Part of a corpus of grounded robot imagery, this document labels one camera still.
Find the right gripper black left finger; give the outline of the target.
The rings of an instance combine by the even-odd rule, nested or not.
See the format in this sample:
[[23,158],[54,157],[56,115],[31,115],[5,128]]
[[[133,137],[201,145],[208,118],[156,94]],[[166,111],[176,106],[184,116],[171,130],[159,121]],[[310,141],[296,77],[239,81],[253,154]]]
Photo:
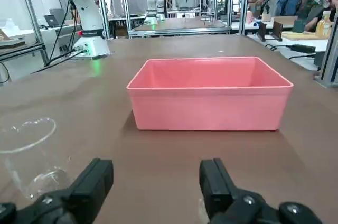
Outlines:
[[1,203],[1,223],[93,223],[114,184],[112,160],[94,158],[69,187],[17,209]]

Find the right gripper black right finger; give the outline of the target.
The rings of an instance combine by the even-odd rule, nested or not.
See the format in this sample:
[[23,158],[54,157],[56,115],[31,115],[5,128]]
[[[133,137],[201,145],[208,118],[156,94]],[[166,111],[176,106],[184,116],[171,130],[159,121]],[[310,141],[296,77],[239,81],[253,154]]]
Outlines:
[[201,161],[199,184],[209,223],[322,223],[301,203],[273,208],[260,194],[235,186],[219,158]]

